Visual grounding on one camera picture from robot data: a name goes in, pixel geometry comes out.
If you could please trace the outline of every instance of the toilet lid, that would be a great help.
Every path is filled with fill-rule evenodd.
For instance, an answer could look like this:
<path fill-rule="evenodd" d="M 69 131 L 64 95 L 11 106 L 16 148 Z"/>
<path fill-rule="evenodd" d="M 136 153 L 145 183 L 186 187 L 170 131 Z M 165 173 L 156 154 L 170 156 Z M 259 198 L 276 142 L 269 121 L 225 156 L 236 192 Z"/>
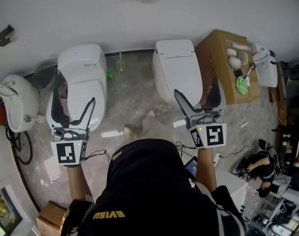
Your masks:
<path fill-rule="evenodd" d="M 79 120 L 87 103 L 95 97 L 96 106 L 90 124 L 99 123 L 105 113 L 105 92 L 99 80 L 68 85 L 67 106 L 72 120 Z"/>
<path fill-rule="evenodd" d="M 0 97 L 4 99 L 17 98 L 18 94 L 14 90 L 0 84 Z"/>
<path fill-rule="evenodd" d="M 165 82 L 172 99 L 176 102 L 174 90 L 177 89 L 184 94 L 190 104 L 193 106 L 198 104 L 202 97 L 203 85 L 196 56 L 162 58 L 161 61 Z"/>

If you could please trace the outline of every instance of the hand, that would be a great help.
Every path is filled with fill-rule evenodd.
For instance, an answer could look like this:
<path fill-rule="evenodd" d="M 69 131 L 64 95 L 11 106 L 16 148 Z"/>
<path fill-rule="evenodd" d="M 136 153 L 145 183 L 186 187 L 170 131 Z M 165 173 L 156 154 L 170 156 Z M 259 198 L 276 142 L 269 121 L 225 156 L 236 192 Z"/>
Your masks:
<path fill-rule="evenodd" d="M 254 169 L 253 164 L 250 164 L 246 170 L 247 170 L 247 172 L 250 172 L 253 169 Z"/>

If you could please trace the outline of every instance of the toilet tank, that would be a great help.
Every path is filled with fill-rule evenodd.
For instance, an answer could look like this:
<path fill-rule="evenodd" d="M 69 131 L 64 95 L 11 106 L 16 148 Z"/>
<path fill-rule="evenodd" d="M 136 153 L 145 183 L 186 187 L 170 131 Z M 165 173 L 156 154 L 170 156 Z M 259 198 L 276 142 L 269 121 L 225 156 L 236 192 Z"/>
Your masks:
<path fill-rule="evenodd" d="M 156 43 L 152 67 L 160 97 L 179 107 L 174 90 L 178 89 L 195 106 L 203 85 L 193 43 L 190 40 L 162 40 Z"/>
<path fill-rule="evenodd" d="M 89 81 L 106 77 L 106 57 L 96 44 L 71 47 L 58 58 L 58 69 L 68 83 Z"/>

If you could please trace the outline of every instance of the white urinal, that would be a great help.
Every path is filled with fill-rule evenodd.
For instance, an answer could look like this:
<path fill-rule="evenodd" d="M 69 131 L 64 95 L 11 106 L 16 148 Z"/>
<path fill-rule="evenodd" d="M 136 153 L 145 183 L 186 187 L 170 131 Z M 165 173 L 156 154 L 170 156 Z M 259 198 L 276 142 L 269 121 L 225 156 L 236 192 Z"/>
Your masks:
<path fill-rule="evenodd" d="M 13 132 L 32 128 L 39 112 L 39 93 L 26 79 L 17 75 L 7 76 L 0 84 L 0 97 Z"/>

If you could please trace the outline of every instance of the white wall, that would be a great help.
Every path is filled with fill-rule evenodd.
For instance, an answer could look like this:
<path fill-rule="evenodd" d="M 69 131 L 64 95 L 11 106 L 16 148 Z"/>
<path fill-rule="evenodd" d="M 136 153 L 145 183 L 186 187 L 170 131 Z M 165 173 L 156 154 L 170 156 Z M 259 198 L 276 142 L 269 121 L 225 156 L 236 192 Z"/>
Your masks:
<path fill-rule="evenodd" d="M 16 196 L 17 202 L 21 206 L 21 209 L 20 207 L 16 207 L 16 209 L 26 213 L 29 220 L 35 225 L 35 218 L 38 216 L 38 212 L 23 185 L 10 143 L 5 136 L 4 127 L 0 126 L 0 189 L 8 185 L 11 186 L 12 193 Z"/>
<path fill-rule="evenodd" d="M 33 71 L 70 45 L 113 52 L 160 39 L 197 44 L 213 29 L 245 35 L 278 59 L 299 59 L 299 0 L 0 0 L 0 31 L 8 24 L 18 40 L 0 47 L 0 79 Z"/>

